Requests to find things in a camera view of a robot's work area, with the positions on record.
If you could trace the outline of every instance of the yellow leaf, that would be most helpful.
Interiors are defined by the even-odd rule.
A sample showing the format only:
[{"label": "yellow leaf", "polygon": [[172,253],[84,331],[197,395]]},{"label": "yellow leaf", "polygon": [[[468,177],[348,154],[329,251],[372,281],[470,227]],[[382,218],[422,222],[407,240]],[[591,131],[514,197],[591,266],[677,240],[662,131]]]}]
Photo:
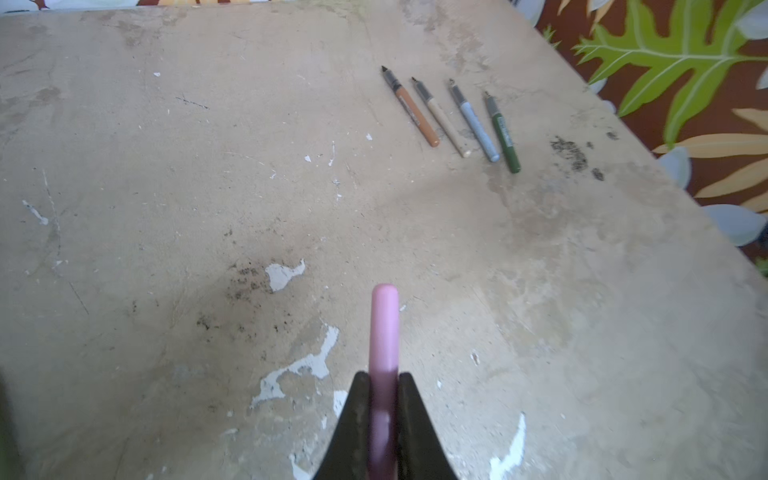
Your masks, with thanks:
[{"label": "yellow leaf", "polygon": [[560,0],[560,8],[558,8],[558,16],[560,15],[560,12],[563,11],[563,8],[567,7],[569,3],[571,3],[571,0]]},{"label": "yellow leaf", "polygon": [[614,0],[608,0],[608,3],[598,8],[598,12],[594,14],[594,20],[592,21],[592,27],[589,29],[589,35],[592,35],[594,33],[594,28],[598,26],[598,23],[600,20],[603,19],[605,14],[608,13],[608,10],[611,10],[611,6],[613,6]]},{"label": "yellow leaf", "polygon": [[768,131],[768,110],[757,110],[756,108],[734,108],[732,112],[744,120],[751,121],[758,127]]},{"label": "yellow leaf", "polygon": [[[756,134],[708,134],[686,138],[675,147],[688,149],[691,158],[720,158],[733,155],[768,154],[768,135]],[[655,154],[666,154],[667,145],[654,148]]]},{"label": "yellow leaf", "polygon": [[768,179],[768,158],[736,170],[724,179],[702,188],[694,197],[712,198],[732,194],[754,187],[765,179]]},{"label": "yellow leaf", "polygon": [[752,197],[743,204],[741,204],[744,208],[749,208],[753,212],[762,212],[764,210],[768,210],[768,192],[758,195],[757,197]]}]

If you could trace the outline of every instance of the beige marker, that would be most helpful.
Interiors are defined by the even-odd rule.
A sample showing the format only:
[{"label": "beige marker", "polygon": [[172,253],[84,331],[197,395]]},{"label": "beige marker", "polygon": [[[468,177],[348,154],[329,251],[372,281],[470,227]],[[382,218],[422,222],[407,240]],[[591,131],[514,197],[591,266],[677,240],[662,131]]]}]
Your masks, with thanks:
[{"label": "beige marker", "polygon": [[416,91],[419,93],[419,97],[421,97],[424,103],[427,104],[427,108],[432,112],[432,115],[435,116],[437,122],[442,127],[442,130],[446,135],[448,135],[448,138],[451,139],[451,142],[456,147],[456,150],[458,150],[458,154],[464,158],[467,158],[472,150],[470,150],[469,146],[464,141],[462,141],[462,138],[458,135],[456,128],[449,120],[448,115],[445,114],[445,111],[440,108],[440,104],[437,103],[437,100],[435,100],[432,94],[429,93],[429,90],[427,90],[424,82],[418,81],[414,77],[411,77],[411,80],[413,80],[416,84]]}]

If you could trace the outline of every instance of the pink marker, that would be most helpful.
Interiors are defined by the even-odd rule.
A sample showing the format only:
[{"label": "pink marker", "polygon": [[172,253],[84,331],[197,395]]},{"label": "pink marker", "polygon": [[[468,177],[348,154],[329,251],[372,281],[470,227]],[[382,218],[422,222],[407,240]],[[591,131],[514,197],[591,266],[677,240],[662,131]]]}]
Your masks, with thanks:
[{"label": "pink marker", "polygon": [[380,283],[371,302],[371,426],[368,440],[370,480],[395,478],[397,367],[400,356],[400,310],[397,288]]}]

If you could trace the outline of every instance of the white paint chip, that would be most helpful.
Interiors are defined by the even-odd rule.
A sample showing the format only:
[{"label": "white paint chip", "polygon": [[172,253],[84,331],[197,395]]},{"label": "white paint chip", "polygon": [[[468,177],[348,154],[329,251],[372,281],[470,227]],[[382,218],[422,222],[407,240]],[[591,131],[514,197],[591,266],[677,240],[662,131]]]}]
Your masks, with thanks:
[{"label": "white paint chip", "polygon": [[278,263],[273,263],[265,268],[264,271],[270,276],[270,288],[272,289],[272,293],[284,289],[290,279],[304,273],[305,268],[306,265],[304,265],[304,259],[301,259],[296,268],[289,268]]},{"label": "white paint chip", "polygon": [[26,200],[22,200],[22,204],[24,204],[24,206],[27,207],[29,211],[32,212],[32,215],[35,215],[38,218],[38,220],[40,220],[41,225],[48,225],[48,219],[43,217],[36,208],[28,204]]},{"label": "white paint chip", "polygon": [[310,480],[312,478],[309,473],[303,471],[301,467],[296,464],[296,456],[293,453],[288,455],[288,459],[290,460],[290,466],[293,470],[294,480]]},{"label": "white paint chip", "polygon": [[250,402],[250,408],[256,408],[261,402],[271,399],[284,399],[286,394],[280,389],[280,384],[277,380],[285,372],[293,372],[300,375],[299,371],[302,368],[310,369],[310,372],[319,379],[324,379],[328,376],[328,366],[326,365],[326,359],[328,354],[336,341],[339,339],[339,329],[335,326],[328,325],[328,332],[326,332],[326,339],[323,340],[323,345],[320,347],[319,355],[310,353],[302,359],[291,363],[287,367],[277,369],[271,372],[269,375],[261,379],[259,396],[253,397]]},{"label": "white paint chip", "polygon": [[337,418],[341,416],[341,411],[344,410],[347,395],[349,393],[346,390],[336,390],[333,392],[333,413],[336,414]]},{"label": "white paint chip", "polygon": [[525,414],[520,412],[520,421],[518,422],[518,431],[512,439],[509,446],[509,453],[500,460],[498,457],[491,458],[491,472],[488,474],[489,480],[504,480],[507,473],[514,467],[519,467],[523,462],[525,455]]}]

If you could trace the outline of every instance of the light blue marker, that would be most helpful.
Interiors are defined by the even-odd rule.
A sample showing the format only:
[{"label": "light blue marker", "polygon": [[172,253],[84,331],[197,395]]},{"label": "light blue marker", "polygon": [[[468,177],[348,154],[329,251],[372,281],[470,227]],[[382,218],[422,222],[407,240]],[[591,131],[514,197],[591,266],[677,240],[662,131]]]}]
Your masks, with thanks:
[{"label": "light blue marker", "polygon": [[475,111],[472,110],[472,106],[469,104],[467,99],[464,98],[462,91],[458,89],[458,85],[455,81],[453,81],[453,79],[450,80],[449,87],[451,88],[451,95],[453,95],[453,99],[456,100],[456,104],[464,114],[464,118],[467,119],[467,123],[470,127],[472,127],[472,131],[475,132],[475,136],[480,141],[480,145],[482,146],[483,151],[488,156],[488,158],[491,159],[491,161],[498,161],[499,156],[498,152],[496,151],[496,147],[493,146],[493,142],[491,141],[491,138],[488,136],[488,134],[485,133],[485,130],[483,130],[478,116],[475,115]]}]

